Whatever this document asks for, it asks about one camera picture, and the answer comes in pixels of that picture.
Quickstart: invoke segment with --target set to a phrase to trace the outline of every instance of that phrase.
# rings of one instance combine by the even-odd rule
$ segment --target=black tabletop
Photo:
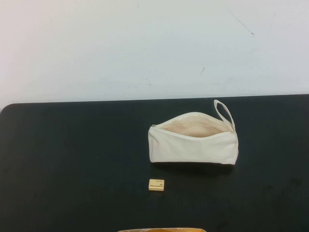
[[[309,95],[219,98],[235,166],[151,164],[152,124],[213,99],[13,104],[0,114],[0,231],[309,231]],[[150,178],[165,191],[148,190]]]

